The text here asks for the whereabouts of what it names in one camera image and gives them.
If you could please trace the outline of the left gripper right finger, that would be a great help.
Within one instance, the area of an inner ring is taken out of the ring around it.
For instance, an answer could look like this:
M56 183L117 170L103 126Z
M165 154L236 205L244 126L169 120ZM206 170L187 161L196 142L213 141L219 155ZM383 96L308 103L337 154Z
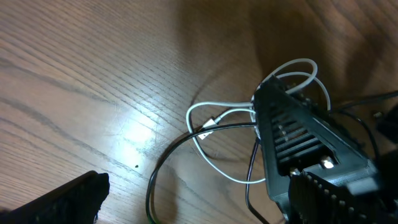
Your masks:
M291 177L289 201L304 223L382 223L376 209L313 174Z

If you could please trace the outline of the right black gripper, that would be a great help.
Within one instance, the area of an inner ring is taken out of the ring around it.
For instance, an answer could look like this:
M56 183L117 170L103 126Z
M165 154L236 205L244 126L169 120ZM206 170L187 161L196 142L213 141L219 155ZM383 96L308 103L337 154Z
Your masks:
M254 93L267 193L284 215L292 214L288 190L293 170L311 172L331 184L346 186L369 179L379 169L381 195L397 220L397 149L383 153L376 166L349 132L300 93L270 78ZM377 120L376 129L397 145L397 105Z

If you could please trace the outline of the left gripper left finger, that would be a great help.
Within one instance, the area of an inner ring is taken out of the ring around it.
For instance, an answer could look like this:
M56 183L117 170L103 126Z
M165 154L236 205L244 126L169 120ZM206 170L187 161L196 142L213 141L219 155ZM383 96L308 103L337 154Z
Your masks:
M91 170L17 209L1 212L1 223L94 224L109 189L109 175Z

